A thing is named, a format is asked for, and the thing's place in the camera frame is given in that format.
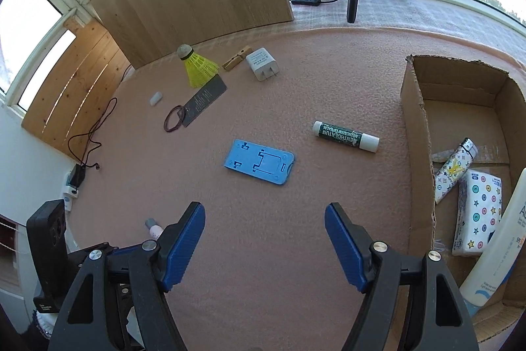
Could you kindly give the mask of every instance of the green label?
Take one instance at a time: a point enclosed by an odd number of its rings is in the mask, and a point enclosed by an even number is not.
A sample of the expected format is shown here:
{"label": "green label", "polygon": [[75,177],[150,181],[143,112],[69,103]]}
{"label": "green label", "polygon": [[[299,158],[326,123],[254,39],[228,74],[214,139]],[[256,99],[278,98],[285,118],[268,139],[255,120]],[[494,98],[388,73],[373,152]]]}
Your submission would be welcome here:
{"label": "green label", "polygon": [[322,123],[318,136],[334,142],[345,143],[350,146],[360,146],[362,133],[344,129],[336,125]]}

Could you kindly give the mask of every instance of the metal screw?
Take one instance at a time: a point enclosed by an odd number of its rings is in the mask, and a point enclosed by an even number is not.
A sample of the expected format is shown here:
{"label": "metal screw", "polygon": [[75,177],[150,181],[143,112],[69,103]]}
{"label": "metal screw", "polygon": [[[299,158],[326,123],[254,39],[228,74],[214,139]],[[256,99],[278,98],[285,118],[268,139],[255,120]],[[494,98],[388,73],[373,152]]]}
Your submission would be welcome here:
{"label": "metal screw", "polygon": [[383,253],[384,251],[387,251],[387,244],[385,244],[382,241],[377,241],[372,245],[373,249],[376,251],[379,251],[380,253]]}
{"label": "metal screw", "polygon": [[442,259],[442,256],[440,256],[440,253],[438,253],[436,250],[432,250],[428,253],[429,258],[432,261],[438,262],[440,259]]}
{"label": "metal screw", "polygon": [[102,252],[101,252],[100,250],[93,250],[93,251],[89,254],[89,258],[90,258],[92,261],[96,261],[96,260],[99,259],[101,256],[102,256]]}
{"label": "metal screw", "polygon": [[155,240],[146,240],[143,243],[143,250],[146,250],[146,251],[155,250],[156,247],[157,247],[157,242]]}

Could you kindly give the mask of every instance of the blue gripper pad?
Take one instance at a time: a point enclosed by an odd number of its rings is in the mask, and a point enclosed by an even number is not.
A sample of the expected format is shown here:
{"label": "blue gripper pad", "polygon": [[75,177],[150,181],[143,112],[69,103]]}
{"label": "blue gripper pad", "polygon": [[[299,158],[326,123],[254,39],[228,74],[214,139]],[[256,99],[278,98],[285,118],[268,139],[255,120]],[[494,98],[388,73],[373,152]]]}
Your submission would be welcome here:
{"label": "blue gripper pad", "polygon": [[204,230],[204,221],[204,207],[202,204],[198,204],[166,258],[166,274],[161,281],[164,291],[172,290],[174,284],[181,282],[199,238],[201,238],[201,233]]}
{"label": "blue gripper pad", "polygon": [[367,285],[364,262],[349,232],[330,204],[325,209],[325,229],[340,260],[340,265],[344,269],[347,281],[356,286],[358,291],[363,292]]}
{"label": "blue gripper pad", "polygon": [[287,180],[293,163],[294,154],[291,152],[236,139],[225,161],[225,167],[282,185]]}

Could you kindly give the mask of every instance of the shuttlecock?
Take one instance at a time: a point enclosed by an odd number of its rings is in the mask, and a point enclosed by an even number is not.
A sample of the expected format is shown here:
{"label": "shuttlecock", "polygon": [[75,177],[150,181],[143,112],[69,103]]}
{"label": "shuttlecock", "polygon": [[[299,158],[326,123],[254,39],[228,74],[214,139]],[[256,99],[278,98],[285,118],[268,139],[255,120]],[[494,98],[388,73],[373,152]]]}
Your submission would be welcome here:
{"label": "shuttlecock", "polygon": [[217,74],[217,64],[197,54],[188,44],[183,44],[179,47],[177,55],[185,63],[190,86],[193,88],[203,87]]}

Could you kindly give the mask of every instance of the black band on shuttlecock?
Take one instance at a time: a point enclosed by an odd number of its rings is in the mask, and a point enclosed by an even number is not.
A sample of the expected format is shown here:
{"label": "black band on shuttlecock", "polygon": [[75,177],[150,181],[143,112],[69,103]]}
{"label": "black band on shuttlecock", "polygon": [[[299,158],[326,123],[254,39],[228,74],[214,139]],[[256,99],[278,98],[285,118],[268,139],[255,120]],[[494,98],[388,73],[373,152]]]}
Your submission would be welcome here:
{"label": "black band on shuttlecock", "polygon": [[188,53],[185,57],[181,58],[181,60],[186,60],[187,58],[189,58],[191,55],[193,55],[194,53],[194,49],[192,48],[192,51],[190,53]]}

